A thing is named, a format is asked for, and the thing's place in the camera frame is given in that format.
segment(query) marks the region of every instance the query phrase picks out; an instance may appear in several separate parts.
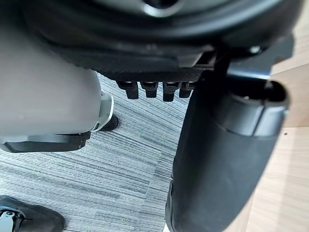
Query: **gray striped carpet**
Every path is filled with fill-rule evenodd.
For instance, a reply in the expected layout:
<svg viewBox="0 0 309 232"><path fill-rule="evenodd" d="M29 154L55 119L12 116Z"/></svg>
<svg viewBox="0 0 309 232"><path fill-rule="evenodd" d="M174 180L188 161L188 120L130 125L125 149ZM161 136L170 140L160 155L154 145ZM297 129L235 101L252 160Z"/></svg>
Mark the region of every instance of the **gray striped carpet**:
<svg viewBox="0 0 309 232"><path fill-rule="evenodd" d="M120 125L93 133L75 152L0 151L0 195L58 211L67 232L162 232L172 161L188 99L128 100L100 76L115 97Z"/></svg>

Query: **metal bracket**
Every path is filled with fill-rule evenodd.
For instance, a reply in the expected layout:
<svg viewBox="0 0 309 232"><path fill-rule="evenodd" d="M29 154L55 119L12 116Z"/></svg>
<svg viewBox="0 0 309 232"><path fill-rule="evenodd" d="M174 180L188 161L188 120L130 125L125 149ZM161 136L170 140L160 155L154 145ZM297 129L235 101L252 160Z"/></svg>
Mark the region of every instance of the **metal bracket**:
<svg viewBox="0 0 309 232"><path fill-rule="evenodd" d="M292 57L294 38L293 35L289 35L263 52L260 52L258 48L260 47L252 47L249 50L252 53L249 58L232 59L227 75L236 78L268 80L274 64Z"/></svg>
<svg viewBox="0 0 309 232"><path fill-rule="evenodd" d="M25 215L16 209L0 207L0 232L18 232Z"/></svg>
<svg viewBox="0 0 309 232"><path fill-rule="evenodd" d="M14 230L14 218L15 213L11 211L5 211L0 216L0 232L12 232Z"/></svg>

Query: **wooden floor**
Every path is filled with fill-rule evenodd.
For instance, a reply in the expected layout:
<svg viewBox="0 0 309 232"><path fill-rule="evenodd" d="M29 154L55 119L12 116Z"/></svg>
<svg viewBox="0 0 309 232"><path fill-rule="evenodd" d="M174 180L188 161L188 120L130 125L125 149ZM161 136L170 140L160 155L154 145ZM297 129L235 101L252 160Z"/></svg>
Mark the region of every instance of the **wooden floor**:
<svg viewBox="0 0 309 232"><path fill-rule="evenodd" d="M225 232L309 232L309 0L295 38L294 57L272 72L291 93L290 115L255 193Z"/></svg>

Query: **white plastic part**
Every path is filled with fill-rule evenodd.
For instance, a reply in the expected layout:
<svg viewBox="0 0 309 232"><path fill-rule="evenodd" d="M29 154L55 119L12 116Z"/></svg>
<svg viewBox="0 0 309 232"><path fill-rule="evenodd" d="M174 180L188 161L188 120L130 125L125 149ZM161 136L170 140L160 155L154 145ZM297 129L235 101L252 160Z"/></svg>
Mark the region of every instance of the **white plastic part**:
<svg viewBox="0 0 309 232"><path fill-rule="evenodd" d="M95 72L65 62L0 17L0 136L87 132L100 108Z"/></svg>
<svg viewBox="0 0 309 232"><path fill-rule="evenodd" d="M99 131L102 129L111 120L113 111L114 97L108 93L102 92L98 122L92 131Z"/></svg>

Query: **black shoe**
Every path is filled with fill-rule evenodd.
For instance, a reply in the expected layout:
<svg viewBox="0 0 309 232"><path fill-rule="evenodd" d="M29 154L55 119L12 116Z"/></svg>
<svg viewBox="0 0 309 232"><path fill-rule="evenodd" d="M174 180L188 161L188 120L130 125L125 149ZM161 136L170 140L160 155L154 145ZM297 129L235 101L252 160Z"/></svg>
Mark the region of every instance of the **black shoe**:
<svg viewBox="0 0 309 232"><path fill-rule="evenodd" d="M110 121L102 129L100 129L100 131L104 131L104 132L112 131L112 130L117 128L118 122L119 122L119 120L118 120L117 116L112 115L112 118L110 119Z"/></svg>

